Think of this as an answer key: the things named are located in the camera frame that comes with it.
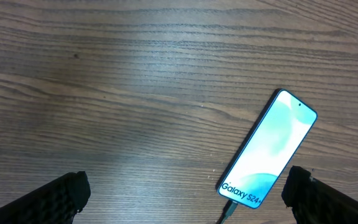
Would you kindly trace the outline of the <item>Galaxy smartphone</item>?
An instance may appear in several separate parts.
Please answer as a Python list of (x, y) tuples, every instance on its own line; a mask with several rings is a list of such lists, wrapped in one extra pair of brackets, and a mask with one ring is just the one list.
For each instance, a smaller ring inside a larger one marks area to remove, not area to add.
[(278, 89), (219, 181), (217, 193), (259, 208), (318, 118), (288, 90)]

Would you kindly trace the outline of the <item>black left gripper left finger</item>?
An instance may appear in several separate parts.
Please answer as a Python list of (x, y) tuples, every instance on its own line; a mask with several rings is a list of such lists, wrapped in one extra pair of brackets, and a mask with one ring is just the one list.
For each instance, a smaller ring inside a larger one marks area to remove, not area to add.
[(69, 172), (0, 208), (0, 224), (72, 224), (91, 196), (86, 172)]

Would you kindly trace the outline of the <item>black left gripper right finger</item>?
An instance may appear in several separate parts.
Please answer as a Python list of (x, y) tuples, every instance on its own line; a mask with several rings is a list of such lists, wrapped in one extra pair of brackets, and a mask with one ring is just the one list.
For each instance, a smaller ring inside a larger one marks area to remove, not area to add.
[(282, 199), (297, 224), (358, 224), (358, 201), (293, 166)]

